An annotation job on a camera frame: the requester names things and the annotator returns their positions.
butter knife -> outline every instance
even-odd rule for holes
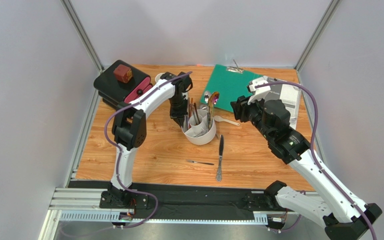
[[[217,175],[215,176],[215,180],[217,182],[222,181],[222,157],[223,157],[223,147],[225,145],[225,139],[223,135],[220,135],[220,146],[218,147],[218,168]]]
[[[186,160],[188,163],[191,164],[205,164],[205,165],[214,165],[214,163],[211,162],[202,162],[202,161],[194,161],[194,160]]]

wooden tabletop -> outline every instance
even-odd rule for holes
[[[152,79],[159,73],[193,71],[190,75],[193,89],[189,97],[200,99],[213,71],[211,66],[135,65]],[[256,74],[291,82],[298,82],[293,69],[245,68]],[[104,125],[114,110],[100,101],[88,140],[76,174],[77,179],[110,180],[114,172],[116,148],[104,136]],[[215,115],[234,121],[231,112],[216,108]],[[268,148],[267,141],[251,123],[235,126],[217,122],[217,134],[224,136],[221,182],[216,181],[219,161],[219,140],[206,145],[190,143],[179,126],[170,119],[170,102],[161,104],[146,121],[147,136],[137,151],[133,167],[133,182],[170,185],[194,185],[264,189],[276,180],[287,183],[295,190],[313,191],[307,181]],[[297,121],[297,131],[310,140],[311,129],[303,101]],[[111,129],[108,135],[113,136]],[[204,165],[186,160],[214,163]]]

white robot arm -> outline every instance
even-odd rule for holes
[[[145,113],[146,119],[151,115],[151,113],[157,109],[159,105],[161,105],[164,101],[172,98],[175,94],[175,85],[173,84],[165,84],[160,88],[160,86],[167,82],[165,79],[159,80],[153,88],[156,88],[157,90],[151,94],[153,91],[152,89],[147,91],[144,95],[137,98],[136,100],[130,102],[130,104],[134,103],[140,103],[143,99],[146,99],[144,102],[141,102],[137,107],[135,107],[137,110],[143,110]],[[121,182],[126,186],[129,187],[132,184],[132,172],[133,172],[133,164],[135,162],[136,153],[138,148],[134,147],[130,150],[127,150],[127,146],[124,146],[121,143],[118,143],[118,145],[122,149],[122,155],[120,159],[120,163],[116,164],[118,165],[119,169],[119,178],[121,179]],[[120,149],[116,149],[116,158],[118,159],[118,155],[120,154]],[[122,189],[121,185],[118,183],[117,180],[117,169],[115,168],[113,170],[113,176],[110,180],[112,185],[118,189]]]
[[[157,81],[155,86],[153,86],[149,91],[143,94],[141,97],[131,101],[129,104],[136,105],[133,109],[134,112],[124,113],[121,116],[116,116],[114,120],[114,126],[112,127],[112,133],[115,135],[115,140],[117,138],[125,137],[125,133],[131,136],[131,139],[123,140],[118,139],[116,142],[122,149],[122,155],[119,163],[115,163],[115,167],[111,179],[111,183],[114,187],[118,189],[123,189],[117,180],[117,172],[119,173],[119,178],[121,182],[127,188],[132,184],[132,172],[133,165],[136,158],[136,153],[138,147],[142,144],[146,137],[146,119],[151,115],[151,113],[157,109],[166,100],[170,100],[171,109],[170,117],[175,120],[176,123],[182,128],[184,124],[185,116],[188,114],[187,108],[187,98],[188,91],[193,87],[192,80],[189,76],[183,77],[175,82],[166,84],[166,82],[175,75],[171,73],[164,73],[161,76],[161,79]],[[126,142],[138,141],[139,144],[126,144]],[[116,159],[118,160],[120,154],[120,149],[116,149]]]
[[[272,153],[302,175],[323,201],[302,195],[280,181],[271,184],[265,192],[280,207],[291,209],[325,228],[331,239],[345,233],[347,238],[344,239],[359,239],[367,229],[373,233],[371,224],[381,215],[381,209],[353,194],[316,152],[312,154],[310,143],[290,127],[290,113],[281,100],[264,100],[271,90],[270,85],[274,84],[282,83],[268,83],[267,77],[251,81],[248,91],[252,96],[240,96],[230,103],[235,118],[241,122],[250,121],[266,138]]]

metal frame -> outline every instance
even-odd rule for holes
[[[59,219],[61,217],[61,210],[48,210],[45,216],[44,223],[42,224],[41,232],[39,233],[39,240],[53,240],[58,230]]]
[[[58,187],[55,189],[51,198],[49,210],[70,210],[70,211],[115,211],[127,212],[128,209],[114,208],[102,209],[99,208],[102,192],[107,191],[105,188],[64,188]],[[253,194],[263,193],[264,191],[251,191]],[[306,192],[306,196],[316,200],[323,201],[322,197],[315,191]]]
[[[138,223],[143,218],[134,218],[131,221],[119,219],[122,210],[118,211],[80,211],[63,210],[59,221],[81,221],[81,222],[104,222],[104,223]],[[146,222],[150,224],[235,224],[235,225],[267,225],[268,214],[279,215],[280,212],[254,211],[254,220],[195,220],[195,219],[149,219]]]
[[[93,47],[92,42],[89,39],[89,36],[87,36],[86,30],[84,29],[83,24],[81,23],[71,0],[60,0],[60,2],[64,6],[70,20],[72,21],[76,31],[78,32],[79,37],[84,43],[84,46],[87,49],[87,52],[91,57],[91,60],[93,60],[93,63],[96,66],[97,70],[99,70],[100,72],[103,72],[104,70],[103,64],[95,48]]]
[[[329,3],[328,8],[326,9],[325,13],[322,16],[322,19],[320,20],[319,24],[317,25],[315,31],[313,32],[312,37],[310,38],[309,42],[307,43],[306,47],[304,48],[303,53],[301,54],[300,58],[298,59],[297,64],[294,67],[297,70],[297,73],[299,73],[302,70],[303,65],[305,64],[306,60],[308,59],[310,53],[312,52],[313,48],[315,47],[315,44],[317,43],[321,34],[324,32],[325,27],[327,26],[328,22],[330,21],[331,17],[333,16],[334,12],[338,8],[341,1],[342,0],[331,0],[331,2]]]

brown block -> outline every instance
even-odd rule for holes
[[[113,74],[118,81],[125,84],[128,83],[133,77],[132,69],[124,65],[116,67]]]

